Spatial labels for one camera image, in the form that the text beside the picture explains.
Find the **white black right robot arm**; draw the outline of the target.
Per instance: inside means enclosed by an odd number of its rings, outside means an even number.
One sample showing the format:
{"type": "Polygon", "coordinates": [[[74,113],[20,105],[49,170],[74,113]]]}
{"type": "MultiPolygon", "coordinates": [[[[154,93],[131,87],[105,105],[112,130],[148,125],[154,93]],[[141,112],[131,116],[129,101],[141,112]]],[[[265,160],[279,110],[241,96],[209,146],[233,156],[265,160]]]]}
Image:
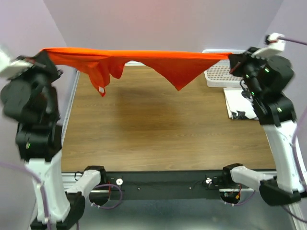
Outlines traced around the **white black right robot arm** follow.
{"type": "Polygon", "coordinates": [[[292,101],[283,89],[295,73],[291,62],[278,52],[250,47],[244,53],[230,54],[230,73],[241,77],[251,97],[252,107],[262,126],[276,166],[276,176],[269,176],[236,163],[225,166],[223,186],[242,184],[259,192],[270,206],[299,202],[307,196],[307,172],[296,132],[298,122],[292,101]]]}

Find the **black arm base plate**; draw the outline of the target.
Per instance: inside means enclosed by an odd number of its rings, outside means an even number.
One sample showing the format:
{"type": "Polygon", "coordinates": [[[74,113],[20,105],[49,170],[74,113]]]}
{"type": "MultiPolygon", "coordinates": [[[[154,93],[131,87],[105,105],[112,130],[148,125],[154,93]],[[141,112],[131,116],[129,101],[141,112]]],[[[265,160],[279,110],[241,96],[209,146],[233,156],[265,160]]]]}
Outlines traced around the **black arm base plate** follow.
{"type": "Polygon", "coordinates": [[[219,170],[106,172],[106,187],[96,187],[91,202],[110,200],[217,199],[237,205],[243,201],[245,186],[225,182],[219,170]]]}

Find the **orange t shirt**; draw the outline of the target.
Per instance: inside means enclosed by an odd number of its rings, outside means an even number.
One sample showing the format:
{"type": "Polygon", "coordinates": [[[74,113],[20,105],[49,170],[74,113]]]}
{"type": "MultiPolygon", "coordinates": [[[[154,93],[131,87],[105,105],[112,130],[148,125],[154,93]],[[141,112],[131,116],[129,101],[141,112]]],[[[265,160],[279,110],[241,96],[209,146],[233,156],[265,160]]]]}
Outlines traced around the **orange t shirt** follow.
{"type": "Polygon", "coordinates": [[[79,47],[48,47],[43,49],[55,65],[73,67],[89,76],[101,96],[106,94],[110,78],[120,79],[125,64],[142,63],[166,78],[178,91],[229,53],[186,51],[98,50],[79,47]]]}

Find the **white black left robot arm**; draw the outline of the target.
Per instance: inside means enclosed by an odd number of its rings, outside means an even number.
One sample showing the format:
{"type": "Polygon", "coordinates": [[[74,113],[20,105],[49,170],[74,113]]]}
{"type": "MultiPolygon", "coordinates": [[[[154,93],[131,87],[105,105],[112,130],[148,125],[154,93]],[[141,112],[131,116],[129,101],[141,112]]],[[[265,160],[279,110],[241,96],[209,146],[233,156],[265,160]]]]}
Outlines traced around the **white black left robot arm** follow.
{"type": "Polygon", "coordinates": [[[30,227],[68,230],[83,216],[90,192],[106,185],[106,171],[102,166],[89,166],[73,187],[64,188],[62,126],[58,124],[57,90],[52,85],[62,71],[47,52],[11,58],[1,51],[0,75],[8,79],[0,92],[3,114],[18,123],[15,142],[33,178],[37,217],[30,227]]]}

